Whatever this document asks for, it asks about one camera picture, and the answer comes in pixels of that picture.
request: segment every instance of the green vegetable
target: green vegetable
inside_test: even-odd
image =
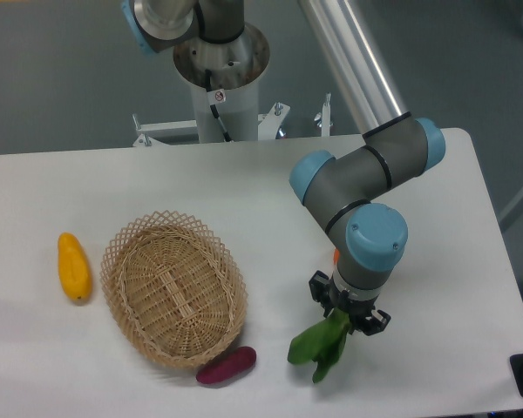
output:
[[[290,342],[287,360],[295,365],[316,362],[317,368],[312,381],[318,383],[341,358],[349,329],[349,315],[334,309],[325,320],[308,328]]]

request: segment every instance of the purple sweet potato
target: purple sweet potato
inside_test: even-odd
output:
[[[195,379],[204,385],[221,383],[250,369],[255,364],[255,359],[256,354],[252,347],[238,347],[227,357],[205,366]]]

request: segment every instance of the blue joint cap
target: blue joint cap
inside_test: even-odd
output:
[[[290,186],[303,205],[304,196],[306,196],[310,183],[312,183],[312,180],[323,165],[331,159],[335,159],[335,157],[327,151],[312,152],[301,159],[290,172]]]
[[[428,159],[426,160],[425,172],[439,163],[445,156],[445,138],[442,131],[437,128],[436,124],[427,118],[418,118],[422,127],[425,129],[426,138],[428,139]]]
[[[132,10],[130,9],[130,0],[124,0],[120,7],[122,8],[122,12],[124,13],[126,21],[128,22],[128,25],[130,26],[136,41],[138,41],[141,52],[147,56],[154,55],[155,51],[151,48],[151,46],[149,46],[146,39],[143,37],[143,34],[141,33],[141,30],[139,30],[138,24],[133,17]]]
[[[403,257],[409,229],[401,213],[371,203],[358,208],[347,223],[350,255],[372,272],[388,272]]]

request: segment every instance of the woven basket rim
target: woven basket rim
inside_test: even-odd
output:
[[[194,225],[196,230],[200,229],[207,236],[200,236],[196,231],[183,226],[183,224]],[[134,311],[132,304],[126,298],[122,286],[126,262],[132,254],[143,248],[145,244],[156,239],[164,239],[167,232],[172,233],[174,230],[179,230],[182,234],[178,238],[188,245],[193,245],[194,249],[199,251],[213,268],[216,279],[220,282],[218,286],[221,286],[228,304],[228,323],[220,339],[210,348],[191,356],[166,353],[160,348],[146,329],[141,326],[139,314]],[[215,237],[213,232],[194,216],[164,211],[163,213],[155,212],[152,215],[146,215],[130,222],[127,227],[122,228],[117,233],[106,248],[100,275],[105,299],[123,334],[145,357],[165,366],[197,367],[205,364],[222,353],[238,336],[243,327],[248,294],[238,266],[221,240]],[[120,309],[126,316],[125,318],[121,317],[122,311]]]

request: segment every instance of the yellow pepper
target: yellow pepper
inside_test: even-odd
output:
[[[71,233],[62,233],[58,238],[58,276],[71,300],[83,301],[91,295],[91,270],[83,248]]]

